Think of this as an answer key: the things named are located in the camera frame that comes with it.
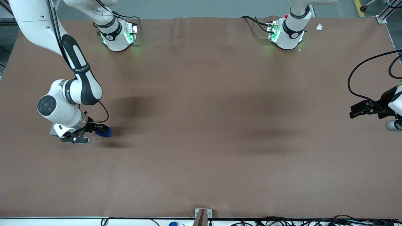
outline blue object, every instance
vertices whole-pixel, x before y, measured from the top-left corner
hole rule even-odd
[[[110,134],[112,133],[112,129],[109,128],[109,130],[107,131],[107,133],[102,133],[102,132],[95,132],[96,135],[99,135],[101,137],[110,137]]]
[[[180,226],[180,224],[178,222],[173,221],[169,224],[169,226]]]

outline robotic arm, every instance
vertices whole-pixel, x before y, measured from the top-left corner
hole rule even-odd
[[[309,5],[327,5],[337,0],[287,0],[290,4],[290,13],[285,18],[279,18],[268,24],[268,38],[282,49],[293,49],[302,41],[304,29],[312,13]]]
[[[116,18],[108,6],[115,5],[118,0],[64,0],[64,2],[91,18],[103,38],[103,43],[112,51],[125,50],[135,43],[137,25]]]
[[[378,101],[363,100],[351,106],[349,113],[351,119],[360,115],[373,114],[377,114],[379,119],[395,117],[394,120],[385,123],[385,128],[389,131],[402,132],[402,81],[384,92]]]
[[[102,88],[78,43],[64,30],[51,5],[51,0],[10,0],[24,36],[35,45],[63,56],[75,75],[73,79],[54,81],[49,92],[39,99],[38,112],[53,122],[53,129],[62,141],[88,144],[90,139],[79,135],[97,131],[96,128],[107,133],[109,128],[93,123],[76,105],[95,105],[102,97]]]

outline blue block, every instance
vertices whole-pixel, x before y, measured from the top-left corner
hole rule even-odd
[[[96,135],[99,135],[99,136],[101,136],[101,137],[110,137],[110,134],[112,133],[112,129],[111,128],[109,128],[109,130],[108,130],[108,132],[105,134],[105,133],[102,133],[102,132],[95,132],[95,134]]]

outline gray floor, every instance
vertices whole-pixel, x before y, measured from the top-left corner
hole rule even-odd
[[[362,5],[369,0],[361,0]],[[366,16],[378,14],[385,5],[378,1],[368,7]],[[244,15],[266,17],[282,16],[289,12],[286,0],[119,0],[111,7],[126,16],[139,16],[141,19],[170,19],[176,17],[241,17]],[[335,4],[314,6],[317,17],[356,17],[359,16],[352,0],[338,0]],[[88,20],[80,11],[68,7],[60,0],[57,14],[61,20]],[[402,48],[402,9],[388,18],[388,28],[396,48]],[[0,7],[0,18],[7,17]],[[18,28],[0,26],[0,46],[11,51],[16,40]],[[0,49],[0,63],[6,65],[9,53]]]

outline table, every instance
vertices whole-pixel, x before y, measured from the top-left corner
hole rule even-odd
[[[141,45],[112,52],[90,21],[62,22],[110,112],[112,137],[89,134],[90,145],[48,135],[37,100],[73,75],[19,34],[0,83],[1,216],[188,216],[208,207],[215,217],[401,217],[401,134],[375,115],[350,119],[361,99],[346,86],[359,62],[393,50],[385,25],[313,18],[285,51],[239,18],[141,23]],[[363,65],[354,91],[379,99],[395,86],[394,57]],[[105,117],[100,105],[82,108]]]

